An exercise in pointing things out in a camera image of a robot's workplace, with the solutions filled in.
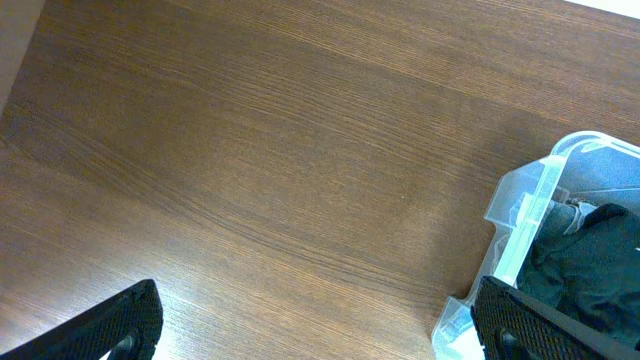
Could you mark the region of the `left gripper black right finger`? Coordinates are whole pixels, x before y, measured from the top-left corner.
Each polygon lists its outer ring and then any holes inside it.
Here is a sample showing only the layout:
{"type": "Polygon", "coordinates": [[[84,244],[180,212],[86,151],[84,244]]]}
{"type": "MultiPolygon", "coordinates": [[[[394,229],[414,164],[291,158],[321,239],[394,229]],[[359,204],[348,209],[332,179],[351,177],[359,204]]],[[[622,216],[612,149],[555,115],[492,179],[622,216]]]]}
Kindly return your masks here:
{"type": "Polygon", "coordinates": [[[639,360],[639,352],[493,277],[481,278],[471,316],[487,359],[639,360]]]}

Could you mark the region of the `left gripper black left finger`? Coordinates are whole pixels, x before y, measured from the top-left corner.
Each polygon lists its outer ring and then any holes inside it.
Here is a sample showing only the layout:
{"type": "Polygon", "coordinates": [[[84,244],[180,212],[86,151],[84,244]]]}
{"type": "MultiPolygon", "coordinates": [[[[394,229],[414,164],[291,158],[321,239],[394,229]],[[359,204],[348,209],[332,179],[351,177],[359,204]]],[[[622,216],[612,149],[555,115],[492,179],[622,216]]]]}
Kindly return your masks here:
{"type": "Polygon", "coordinates": [[[145,279],[1,357],[150,359],[162,327],[163,308],[156,284],[145,279]]]}

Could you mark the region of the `black garment with white logo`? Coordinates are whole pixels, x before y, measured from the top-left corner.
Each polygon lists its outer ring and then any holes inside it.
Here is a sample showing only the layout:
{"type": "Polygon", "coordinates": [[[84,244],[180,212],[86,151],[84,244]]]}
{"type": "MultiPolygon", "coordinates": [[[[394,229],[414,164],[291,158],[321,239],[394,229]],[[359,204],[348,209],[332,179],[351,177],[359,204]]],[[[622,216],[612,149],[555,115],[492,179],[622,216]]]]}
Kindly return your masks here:
{"type": "Polygon", "coordinates": [[[639,216],[605,204],[575,233],[532,242],[516,287],[639,349],[639,216]]]}

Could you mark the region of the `light grey-blue jeans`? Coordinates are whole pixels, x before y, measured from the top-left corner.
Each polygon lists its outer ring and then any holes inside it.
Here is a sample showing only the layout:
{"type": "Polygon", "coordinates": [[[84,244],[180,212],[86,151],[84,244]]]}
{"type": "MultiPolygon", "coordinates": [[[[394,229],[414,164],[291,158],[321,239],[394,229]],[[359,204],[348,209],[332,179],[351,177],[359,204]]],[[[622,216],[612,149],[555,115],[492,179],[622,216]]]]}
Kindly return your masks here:
{"type": "Polygon", "coordinates": [[[598,208],[592,202],[580,198],[551,201],[538,231],[539,238],[553,238],[577,232],[587,215],[598,208]]]}

